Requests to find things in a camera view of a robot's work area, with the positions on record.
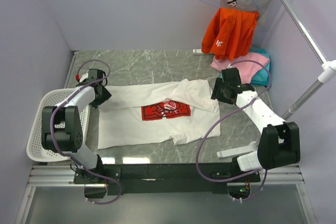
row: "teal cloth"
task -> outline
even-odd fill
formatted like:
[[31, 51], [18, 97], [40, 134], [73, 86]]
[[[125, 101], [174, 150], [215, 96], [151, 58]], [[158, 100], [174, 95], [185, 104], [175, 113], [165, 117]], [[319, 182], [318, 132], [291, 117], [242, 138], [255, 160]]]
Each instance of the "teal cloth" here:
[[[254, 48], [251, 47], [250, 52], [257, 52], [259, 54], [262, 54], [263, 56], [269, 58], [269, 55], [266, 53], [266, 51], [263, 48]], [[269, 71], [270, 67], [270, 61], [266, 65], [266, 68]], [[258, 86], [267, 86], [269, 83], [269, 77], [265, 69], [259, 70], [251, 79], [251, 85], [258, 85]]]

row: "black base frame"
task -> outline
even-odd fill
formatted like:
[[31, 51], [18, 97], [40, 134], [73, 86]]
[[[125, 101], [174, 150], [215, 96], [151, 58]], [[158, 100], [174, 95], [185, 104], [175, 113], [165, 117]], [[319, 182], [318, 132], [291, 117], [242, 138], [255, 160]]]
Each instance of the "black base frame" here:
[[[212, 179], [226, 179], [243, 174], [231, 163], [202, 163], [199, 165], [203, 174]], [[214, 194], [227, 194], [227, 183], [214, 183], [203, 179], [195, 164], [122, 164], [104, 165], [106, 176], [117, 179], [123, 194], [138, 193], [182, 193], [211, 191]], [[90, 177], [84, 170], [77, 169], [74, 184], [104, 184], [106, 181]], [[233, 182], [260, 182], [259, 173], [246, 176]], [[104, 191], [100, 188], [86, 190], [86, 197], [101, 198]], [[107, 194], [117, 195], [119, 187], [108, 183]]]

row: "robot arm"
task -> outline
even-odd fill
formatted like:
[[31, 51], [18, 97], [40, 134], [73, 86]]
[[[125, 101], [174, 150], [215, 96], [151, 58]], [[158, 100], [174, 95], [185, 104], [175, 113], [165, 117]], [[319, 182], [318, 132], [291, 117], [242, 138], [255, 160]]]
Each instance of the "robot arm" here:
[[[88, 77], [83, 82], [78, 83], [72, 94], [78, 92], [81, 86], [101, 79], [103, 75], [104, 72], [102, 70], [90, 69]], [[83, 132], [79, 114], [88, 104], [96, 108], [110, 97], [111, 94], [102, 85], [102, 82], [95, 83], [80, 90], [71, 101], [57, 112], [54, 119], [54, 125], [65, 123], [64, 128], [55, 127], [54, 129], [57, 143], [62, 152], [79, 161], [87, 169], [99, 174], [101, 174], [99, 170], [102, 170], [102, 162], [100, 157], [82, 142]], [[44, 149], [55, 153], [57, 153], [57, 150], [51, 139], [50, 119], [54, 109], [62, 103], [63, 101], [55, 106], [46, 106], [42, 110], [42, 146]]]
[[252, 105], [243, 109], [261, 132], [261, 138], [248, 146], [218, 152], [218, 157], [242, 155], [234, 159], [243, 172], [253, 169], [272, 169], [300, 161], [299, 128], [276, 115], [249, 84], [242, 84], [237, 68], [222, 70], [217, 78], [212, 99], [235, 104], [242, 108], [252, 99]]

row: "red logo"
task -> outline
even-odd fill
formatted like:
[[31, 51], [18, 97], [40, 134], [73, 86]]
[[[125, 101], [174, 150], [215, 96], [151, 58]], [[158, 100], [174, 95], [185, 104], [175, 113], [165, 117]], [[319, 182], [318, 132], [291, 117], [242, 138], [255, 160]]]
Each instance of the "red logo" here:
[[182, 102], [160, 102], [153, 105], [141, 107], [142, 120], [153, 121], [163, 118], [179, 118], [180, 116], [190, 116], [190, 106]]

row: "orange garment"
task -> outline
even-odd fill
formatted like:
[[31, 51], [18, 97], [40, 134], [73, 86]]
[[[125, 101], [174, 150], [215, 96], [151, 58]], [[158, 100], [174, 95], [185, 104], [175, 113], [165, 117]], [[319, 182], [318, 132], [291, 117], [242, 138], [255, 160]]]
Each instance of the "orange garment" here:
[[202, 52], [212, 52], [217, 60], [247, 55], [258, 16], [258, 12], [220, 8], [205, 32]]

